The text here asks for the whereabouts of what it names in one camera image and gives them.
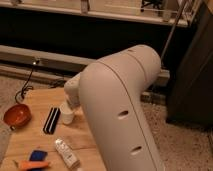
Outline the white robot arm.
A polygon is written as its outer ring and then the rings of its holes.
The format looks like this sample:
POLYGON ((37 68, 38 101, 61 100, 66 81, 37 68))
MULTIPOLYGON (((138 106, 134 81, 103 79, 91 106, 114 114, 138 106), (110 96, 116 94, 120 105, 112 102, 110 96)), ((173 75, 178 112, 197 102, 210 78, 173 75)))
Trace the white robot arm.
POLYGON ((107 171, 165 171, 141 107, 161 60, 136 45, 89 64, 64 85, 69 107, 80 106, 107 171))

